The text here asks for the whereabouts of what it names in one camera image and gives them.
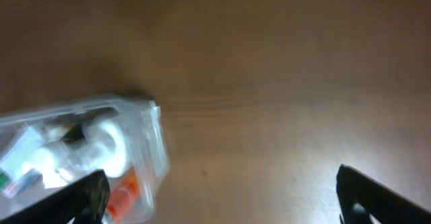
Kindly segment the white green sachet packet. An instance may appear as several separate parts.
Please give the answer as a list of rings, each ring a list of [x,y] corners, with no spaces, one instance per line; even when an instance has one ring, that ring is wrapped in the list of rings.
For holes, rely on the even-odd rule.
[[[23,170],[23,164],[30,160],[44,142],[43,134],[35,126],[26,125],[12,134],[11,140],[6,141],[7,145],[1,152],[1,190],[5,190],[27,172]]]

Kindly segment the white spray bottle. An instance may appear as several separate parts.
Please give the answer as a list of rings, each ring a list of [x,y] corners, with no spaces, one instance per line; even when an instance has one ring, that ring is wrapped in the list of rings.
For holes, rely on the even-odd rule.
[[[121,177],[129,168],[125,134],[113,119],[85,128],[85,139],[67,144],[60,139],[39,147],[31,166],[43,174],[58,174],[70,182],[96,170],[109,178]]]

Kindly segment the orange tube white cap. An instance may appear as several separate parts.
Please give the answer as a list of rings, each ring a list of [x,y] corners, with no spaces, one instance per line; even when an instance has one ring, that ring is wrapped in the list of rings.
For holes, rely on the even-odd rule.
[[[124,219],[139,195],[137,176],[132,172],[111,192],[106,209],[114,223],[120,223]]]

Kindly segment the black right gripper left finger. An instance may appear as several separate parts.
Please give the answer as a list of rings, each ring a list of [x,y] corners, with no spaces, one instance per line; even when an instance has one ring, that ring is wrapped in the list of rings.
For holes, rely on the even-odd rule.
[[[97,170],[2,219],[1,224],[101,224],[109,197],[108,179]]]

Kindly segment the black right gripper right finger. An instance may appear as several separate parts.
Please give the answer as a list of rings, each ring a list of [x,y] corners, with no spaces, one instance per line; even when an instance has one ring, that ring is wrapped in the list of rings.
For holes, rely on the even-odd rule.
[[[430,222],[430,211],[348,165],[339,167],[336,193],[343,224]]]

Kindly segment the dark bottle white cap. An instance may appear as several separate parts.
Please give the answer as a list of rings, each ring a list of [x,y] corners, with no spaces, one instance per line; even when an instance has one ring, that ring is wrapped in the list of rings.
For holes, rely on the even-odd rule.
[[[119,114],[115,113],[113,110],[100,110],[90,113],[78,114],[76,119],[69,121],[65,125],[66,131],[65,133],[61,133],[60,140],[67,144],[73,144],[76,141],[83,140],[88,135],[85,128],[118,115]]]

